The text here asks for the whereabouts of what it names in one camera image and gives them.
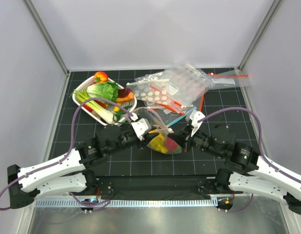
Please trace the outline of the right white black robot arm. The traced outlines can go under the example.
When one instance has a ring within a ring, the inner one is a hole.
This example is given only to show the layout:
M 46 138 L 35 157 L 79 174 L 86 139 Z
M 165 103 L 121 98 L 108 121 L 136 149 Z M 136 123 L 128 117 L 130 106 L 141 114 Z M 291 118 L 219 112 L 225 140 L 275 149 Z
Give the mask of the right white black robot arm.
M 219 169 L 214 188 L 219 193 L 246 192 L 265 196 L 288 206 L 301 215 L 301 175 L 265 156 L 251 146 L 236 141 L 236 135 L 218 125 L 210 135 L 187 125 L 169 134 L 184 151 L 192 148 L 224 159 L 225 168 Z

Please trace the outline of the yellow banana bunch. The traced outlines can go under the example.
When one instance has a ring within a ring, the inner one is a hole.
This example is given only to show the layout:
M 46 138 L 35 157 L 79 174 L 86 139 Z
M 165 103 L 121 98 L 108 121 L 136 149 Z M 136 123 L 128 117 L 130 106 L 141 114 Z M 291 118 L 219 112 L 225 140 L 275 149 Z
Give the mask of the yellow banana bunch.
M 165 140 L 166 140 L 166 138 L 161 133 L 159 133 L 158 136 L 156 136 L 155 138 L 153 138 L 150 141 L 150 143 L 148 144 L 148 147 L 157 152 L 167 154 L 168 150 L 165 147 Z

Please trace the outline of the red apple front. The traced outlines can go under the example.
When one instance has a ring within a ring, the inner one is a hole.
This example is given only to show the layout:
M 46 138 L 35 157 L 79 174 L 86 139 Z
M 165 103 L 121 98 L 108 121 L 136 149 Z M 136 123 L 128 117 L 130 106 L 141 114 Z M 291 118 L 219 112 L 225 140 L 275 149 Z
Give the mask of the red apple front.
M 167 148 L 169 154 L 179 152 L 179 145 L 169 137 L 167 137 L 165 140 L 165 147 Z

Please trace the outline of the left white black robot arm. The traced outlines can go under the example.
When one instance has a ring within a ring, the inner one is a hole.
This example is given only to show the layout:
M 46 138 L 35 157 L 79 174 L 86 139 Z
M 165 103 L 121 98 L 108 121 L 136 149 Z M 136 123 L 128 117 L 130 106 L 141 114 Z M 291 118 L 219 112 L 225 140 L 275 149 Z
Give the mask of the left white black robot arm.
M 30 167 L 11 165 L 7 168 L 10 208 L 20 209 L 44 195 L 62 192 L 93 195 L 98 188 L 93 167 L 105 163 L 113 153 L 132 146 L 143 148 L 158 135 L 139 123 L 128 128 L 106 125 L 66 154 Z

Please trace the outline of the clear pink-dotted zip bag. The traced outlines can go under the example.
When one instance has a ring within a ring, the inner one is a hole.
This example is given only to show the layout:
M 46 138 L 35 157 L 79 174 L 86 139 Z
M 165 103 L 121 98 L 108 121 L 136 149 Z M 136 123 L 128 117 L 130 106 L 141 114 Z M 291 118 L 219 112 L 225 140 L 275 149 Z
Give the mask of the clear pink-dotted zip bag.
M 155 110 L 148 107 L 138 107 L 133 110 L 133 114 L 146 119 L 150 126 L 154 128 L 149 131 L 150 134 L 158 133 L 158 135 L 148 143 L 147 146 L 150 149 L 166 155 L 180 154 L 182 152 L 181 147 L 168 137 L 168 134 L 173 133 L 173 130 L 168 127 Z

